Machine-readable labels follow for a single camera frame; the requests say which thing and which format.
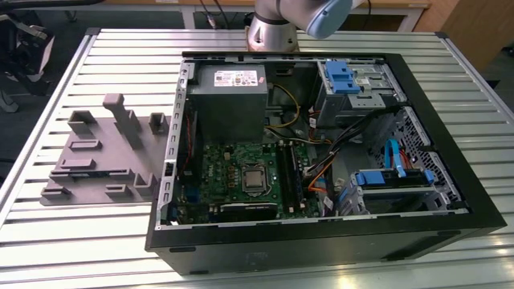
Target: motherboard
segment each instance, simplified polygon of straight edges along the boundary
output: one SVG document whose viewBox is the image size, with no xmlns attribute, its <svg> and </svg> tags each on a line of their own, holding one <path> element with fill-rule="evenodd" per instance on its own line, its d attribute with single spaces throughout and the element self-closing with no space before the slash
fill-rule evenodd
<svg viewBox="0 0 514 289">
<path fill-rule="evenodd" d="M 220 210 L 233 210 L 233 216 L 240 211 L 274 212 L 271 219 L 319 217 L 318 200 L 304 195 L 300 174 L 287 175 L 292 165 L 298 172 L 310 165 L 303 143 L 204 145 L 200 186 L 183 188 L 183 223 L 221 222 L 215 217 Z"/>
</svg>

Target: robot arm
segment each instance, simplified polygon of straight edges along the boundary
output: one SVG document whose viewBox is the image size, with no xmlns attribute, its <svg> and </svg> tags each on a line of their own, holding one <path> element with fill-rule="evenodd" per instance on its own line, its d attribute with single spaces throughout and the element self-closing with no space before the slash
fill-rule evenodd
<svg viewBox="0 0 514 289">
<path fill-rule="evenodd" d="M 254 51 L 292 51 L 296 30 L 316 39 L 328 37 L 340 27 L 350 10 L 364 0 L 256 0 L 255 17 L 248 31 Z"/>
</svg>

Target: power supply label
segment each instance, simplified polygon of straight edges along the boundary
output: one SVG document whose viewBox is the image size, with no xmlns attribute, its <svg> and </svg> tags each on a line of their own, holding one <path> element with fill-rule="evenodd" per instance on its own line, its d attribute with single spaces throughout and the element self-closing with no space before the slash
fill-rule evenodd
<svg viewBox="0 0 514 289">
<path fill-rule="evenodd" d="M 215 86 L 258 86 L 258 72 L 255 70 L 217 70 Z"/>
</svg>

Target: aluminum slatted table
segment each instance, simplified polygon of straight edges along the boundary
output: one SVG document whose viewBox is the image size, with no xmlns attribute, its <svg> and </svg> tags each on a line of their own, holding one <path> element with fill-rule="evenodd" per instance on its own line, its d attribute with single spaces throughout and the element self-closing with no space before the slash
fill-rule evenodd
<svg viewBox="0 0 514 289">
<path fill-rule="evenodd" d="M 0 287 L 514 285 L 514 117 L 454 44 L 431 33 L 346 32 L 326 40 L 300 33 L 299 47 L 404 56 L 509 226 L 411 261 L 179 276 L 143 249 L 149 204 L 43 207 L 39 194 L 68 138 L 72 111 L 107 116 L 103 94 L 123 93 L 137 116 L 171 114 L 180 53 L 244 50 L 244 32 L 101 30 L 81 41 L 0 191 Z"/>
</svg>

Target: floor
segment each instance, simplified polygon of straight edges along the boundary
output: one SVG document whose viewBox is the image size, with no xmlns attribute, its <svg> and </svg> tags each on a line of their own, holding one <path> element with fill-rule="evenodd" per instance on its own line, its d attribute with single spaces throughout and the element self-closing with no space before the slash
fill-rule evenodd
<svg viewBox="0 0 514 289">
<path fill-rule="evenodd" d="M 63 11 L 39 11 L 37 16 L 43 25 L 56 34 L 53 53 L 45 68 L 44 78 L 51 81 L 51 95 L 60 76 L 72 59 L 76 47 L 84 36 L 88 27 L 103 28 L 175 28 L 181 29 L 183 20 L 177 12 L 77 12 L 77 22 L 69 23 Z M 243 13 L 227 13 L 232 29 L 243 29 Z M 219 23 L 223 23 L 220 16 L 216 16 Z M 196 27 L 209 29 L 208 22 L 200 13 L 195 14 Z M 505 103 L 514 110 L 514 58 L 503 52 L 498 55 L 487 67 L 483 77 L 486 80 L 499 80 L 495 88 Z M 23 87 L 8 79 L 0 78 L 0 89 L 19 103 L 19 111 L 7 114 L 0 111 L 0 159 L 16 159 L 25 144 L 39 115 L 43 112 L 48 101 L 47 97 L 28 95 Z M 7 176 L 11 163 L 0 161 L 0 182 Z"/>
</svg>

